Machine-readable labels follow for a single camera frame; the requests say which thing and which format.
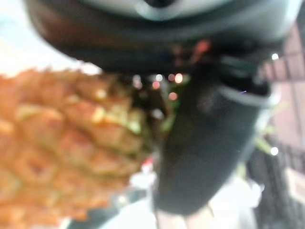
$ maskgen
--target black object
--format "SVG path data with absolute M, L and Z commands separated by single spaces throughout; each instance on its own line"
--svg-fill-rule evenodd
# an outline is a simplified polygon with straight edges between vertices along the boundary
M 204 70 L 193 73 L 163 149 L 157 204 L 183 215 L 206 204 L 251 152 L 261 113 L 272 105 L 267 82 Z
M 173 4 L 175 0 L 145 0 L 145 2 L 152 7 L 163 8 Z
M 101 66 L 109 72 L 189 72 L 200 42 L 209 52 L 260 63 L 280 48 L 301 0 L 233 0 L 216 9 L 189 17 L 150 21 L 95 8 L 81 0 L 26 0 L 43 4 L 59 15 L 99 33 L 98 45 L 53 42 L 29 8 L 34 25 L 62 52 Z M 58 36 L 67 36 L 64 30 Z

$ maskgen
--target bokeh light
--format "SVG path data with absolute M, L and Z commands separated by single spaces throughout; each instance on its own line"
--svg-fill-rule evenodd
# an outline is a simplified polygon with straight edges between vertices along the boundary
M 157 90 L 160 88 L 160 83 L 158 81 L 154 81 L 153 84 L 152 84 L 152 88 Z
M 176 76 L 175 76 L 175 82 L 176 82 L 176 83 L 182 83 L 182 81 L 183 81 L 183 76 L 182 76 L 182 74 L 181 74 L 181 73 L 176 74 Z
M 171 93 L 168 95 L 168 98 L 169 98 L 170 100 L 174 101 L 174 100 L 177 100 L 177 99 L 178 99 L 178 95 L 177 95 L 177 93 L 175 93 L 175 92 L 171 92 Z

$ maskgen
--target pineapple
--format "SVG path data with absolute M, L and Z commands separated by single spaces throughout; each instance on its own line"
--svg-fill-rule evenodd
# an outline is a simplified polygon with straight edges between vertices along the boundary
M 109 75 L 0 78 L 0 229 L 86 220 L 149 152 L 145 114 Z

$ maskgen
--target light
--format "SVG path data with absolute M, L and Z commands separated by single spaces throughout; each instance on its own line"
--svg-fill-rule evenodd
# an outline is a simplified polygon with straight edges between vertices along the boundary
M 174 100 L 177 100 L 177 99 L 178 99 L 178 95 L 177 95 L 177 93 L 175 93 L 175 92 L 171 92 L 171 93 L 168 95 L 168 98 L 169 98 L 170 100 L 174 101 Z
M 182 74 L 181 74 L 181 73 L 176 74 L 176 76 L 175 76 L 175 82 L 176 82 L 176 83 L 182 83 L 182 81 L 183 81 L 183 76 L 182 76 Z
M 132 84 L 135 88 L 141 89 L 143 86 L 141 82 L 141 77 L 139 75 L 134 75 L 132 79 Z
M 87 75 L 99 75 L 102 73 L 101 68 L 94 65 L 93 63 L 83 63 L 80 66 L 81 72 Z
M 278 54 L 277 53 L 274 53 L 274 54 L 272 54 L 272 60 L 273 61 L 276 61 L 276 60 L 278 60 L 279 59 L 279 56 L 278 56 Z
M 152 88 L 157 90 L 160 88 L 160 83 L 158 81 L 154 81 L 153 84 L 152 84 Z
M 161 74 L 157 74 L 156 75 L 156 81 L 162 81 L 163 80 L 163 76 Z
M 277 147 L 273 147 L 270 150 L 271 155 L 276 156 L 278 155 L 278 148 Z
M 168 80 L 169 80 L 169 81 L 174 81 L 174 80 L 175 80 L 175 75 L 174 75 L 174 74 L 170 74 L 170 75 L 168 76 Z

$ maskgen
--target pineapple skin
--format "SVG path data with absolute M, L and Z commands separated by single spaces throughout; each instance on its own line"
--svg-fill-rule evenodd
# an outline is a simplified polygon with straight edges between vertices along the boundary
M 80 71 L 0 77 L 0 229 L 86 220 L 128 186 L 149 152 L 129 91 Z

